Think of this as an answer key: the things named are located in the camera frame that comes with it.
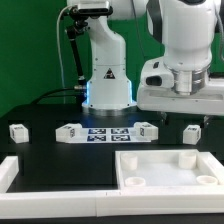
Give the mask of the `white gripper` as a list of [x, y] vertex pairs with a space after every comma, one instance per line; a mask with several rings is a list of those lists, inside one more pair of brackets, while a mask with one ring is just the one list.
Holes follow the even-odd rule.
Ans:
[[171, 89], [140, 85], [137, 105], [141, 110], [160, 111], [161, 122], [167, 125], [166, 112], [206, 115], [201, 124], [206, 128], [211, 116], [224, 116], [224, 78], [208, 78], [205, 87], [193, 95], [179, 95]]

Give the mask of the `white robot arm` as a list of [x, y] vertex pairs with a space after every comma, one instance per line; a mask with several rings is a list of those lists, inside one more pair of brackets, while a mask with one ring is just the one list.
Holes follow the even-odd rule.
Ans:
[[[144, 111], [224, 115], [224, 78], [213, 78], [211, 44], [216, 32], [224, 43], [224, 0], [67, 0], [77, 34], [87, 32], [92, 77], [85, 111], [118, 115]], [[126, 44], [108, 21], [145, 15], [150, 35], [165, 47], [147, 61], [137, 100], [126, 76]]]

